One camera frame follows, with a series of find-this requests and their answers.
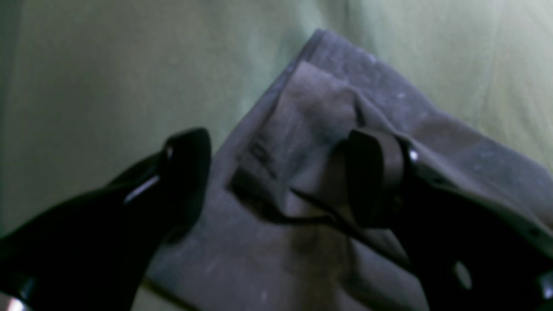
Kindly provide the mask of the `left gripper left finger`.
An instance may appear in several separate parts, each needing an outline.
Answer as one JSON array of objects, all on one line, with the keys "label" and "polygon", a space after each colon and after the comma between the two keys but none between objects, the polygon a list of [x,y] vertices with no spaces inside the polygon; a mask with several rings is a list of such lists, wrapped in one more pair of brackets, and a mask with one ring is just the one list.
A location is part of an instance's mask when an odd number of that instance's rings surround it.
[{"label": "left gripper left finger", "polygon": [[194,128],[97,190],[1,238],[3,311],[129,311],[167,238],[199,219],[211,140]]}]

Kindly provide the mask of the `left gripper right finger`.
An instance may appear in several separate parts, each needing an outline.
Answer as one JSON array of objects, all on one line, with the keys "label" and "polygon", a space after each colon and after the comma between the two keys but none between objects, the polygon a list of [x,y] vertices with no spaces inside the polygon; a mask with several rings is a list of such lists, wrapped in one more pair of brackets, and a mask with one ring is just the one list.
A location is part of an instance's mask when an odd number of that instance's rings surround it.
[{"label": "left gripper right finger", "polygon": [[389,229],[432,311],[550,311],[552,236],[423,165],[405,138],[348,134],[347,197],[361,228]]}]

